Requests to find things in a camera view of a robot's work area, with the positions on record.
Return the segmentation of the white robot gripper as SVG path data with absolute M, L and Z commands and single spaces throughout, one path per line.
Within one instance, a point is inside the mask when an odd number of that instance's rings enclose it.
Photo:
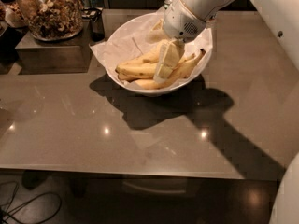
M 205 28 L 206 22 L 196 18 L 181 0 L 172 1 L 164 19 L 159 19 L 145 37 L 151 44 L 166 40 L 160 48 L 155 82 L 162 83 L 170 77 L 185 52 L 183 40 L 194 40 Z

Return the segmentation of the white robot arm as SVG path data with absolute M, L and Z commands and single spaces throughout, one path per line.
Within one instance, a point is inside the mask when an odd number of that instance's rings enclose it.
M 162 28 L 148 39 L 165 37 L 194 40 L 206 22 L 235 0 L 172 0 L 164 13 Z M 250 0 L 299 69 L 299 0 Z M 289 164 L 278 188 L 269 224 L 299 224 L 299 153 Z

